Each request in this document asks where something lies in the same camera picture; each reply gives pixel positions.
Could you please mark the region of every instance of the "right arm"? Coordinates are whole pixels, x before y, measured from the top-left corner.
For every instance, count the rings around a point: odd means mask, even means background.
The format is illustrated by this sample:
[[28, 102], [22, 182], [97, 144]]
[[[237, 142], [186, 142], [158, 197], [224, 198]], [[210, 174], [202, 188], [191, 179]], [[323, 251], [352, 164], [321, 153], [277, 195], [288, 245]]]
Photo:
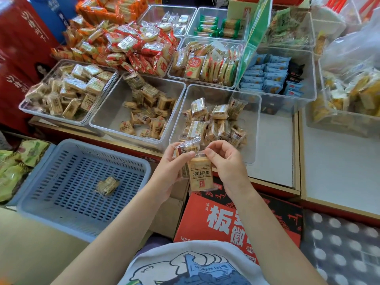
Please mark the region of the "right arm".
[[214, 141], [205, 153], [217, 168], [226, 193], [239, 212], [267, 282], [326, 285], [251, 185], [239, 151], [226, 141]]

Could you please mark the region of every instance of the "cartoon print on shirt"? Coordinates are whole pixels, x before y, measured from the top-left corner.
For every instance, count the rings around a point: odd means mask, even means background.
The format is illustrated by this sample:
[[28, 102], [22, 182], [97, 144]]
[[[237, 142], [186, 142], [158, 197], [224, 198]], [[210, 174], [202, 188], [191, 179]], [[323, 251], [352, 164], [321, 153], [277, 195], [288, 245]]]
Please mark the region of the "cartoon print on shirt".
[[141, 267], [129, 281], [127, 285], [250, 284], [223, 256], [193, 251], [182, 253], [171, 261]]

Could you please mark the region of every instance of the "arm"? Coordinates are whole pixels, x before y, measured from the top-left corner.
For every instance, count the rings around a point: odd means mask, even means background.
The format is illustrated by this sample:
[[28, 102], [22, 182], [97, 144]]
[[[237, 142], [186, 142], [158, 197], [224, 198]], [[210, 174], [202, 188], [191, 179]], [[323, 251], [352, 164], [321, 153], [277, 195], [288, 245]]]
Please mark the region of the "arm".
[[267, 282], [271, 285], [326, 285], [252, 187], [239, 151], [226, 141], [215, 141], [205, 153], [218, 169], [226, 193], [239, 211]]
[[180, 168], [195, 155], [190, 152], [173, 160], [173, 152], [170, 145], [147, 185], [52, 285], [108, 285], [120, 281], [159, 207], [170, 196]]

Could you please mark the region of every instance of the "red box with chinese text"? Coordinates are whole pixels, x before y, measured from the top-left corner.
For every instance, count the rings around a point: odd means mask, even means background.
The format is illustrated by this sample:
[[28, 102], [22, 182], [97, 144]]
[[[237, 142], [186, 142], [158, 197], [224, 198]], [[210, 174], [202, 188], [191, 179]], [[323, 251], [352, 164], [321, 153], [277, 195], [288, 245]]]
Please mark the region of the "red box with chinese text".
[[[229, 242], [258, 264], [234, 203], [227, 196], [219, 178], [214, 177], [214, 185], [218, 190], [191, 193], [174, 242], [190, 240]], [[303, 223], [302, 208], [265, 194], [260, 194], [260, 196], [299, 247]]]
[[55, 65], [59, 44], [27, 0], [0, 0], [0, 50], [34, 83]]
[[29, 135], [27, 125], [32, 116], [18, 109], [33, 82], [0, 53], [0, 123]]

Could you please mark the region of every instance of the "white t-shirt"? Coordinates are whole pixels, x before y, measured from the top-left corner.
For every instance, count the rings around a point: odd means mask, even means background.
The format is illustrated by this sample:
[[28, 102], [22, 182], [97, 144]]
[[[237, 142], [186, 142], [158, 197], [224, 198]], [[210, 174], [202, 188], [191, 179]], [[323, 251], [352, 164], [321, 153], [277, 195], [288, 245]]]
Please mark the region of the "white t-shirt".
[[118, 285], [269, 285], [259, 265], [220, 241], [163, 245], [140, 254]]

